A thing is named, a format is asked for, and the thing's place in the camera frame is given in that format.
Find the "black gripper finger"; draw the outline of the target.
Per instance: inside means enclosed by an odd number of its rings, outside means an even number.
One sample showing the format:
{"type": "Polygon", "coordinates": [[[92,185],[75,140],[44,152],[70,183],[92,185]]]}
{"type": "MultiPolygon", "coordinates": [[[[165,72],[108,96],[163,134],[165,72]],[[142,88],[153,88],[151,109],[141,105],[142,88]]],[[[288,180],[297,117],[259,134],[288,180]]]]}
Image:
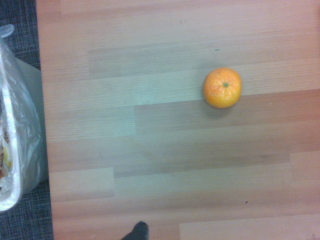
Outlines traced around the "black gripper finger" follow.
{"type": "Polygon", "coordinates": [[[139,221],[121,240],[148,240],[149,226],[144,221],[139,221]]]}

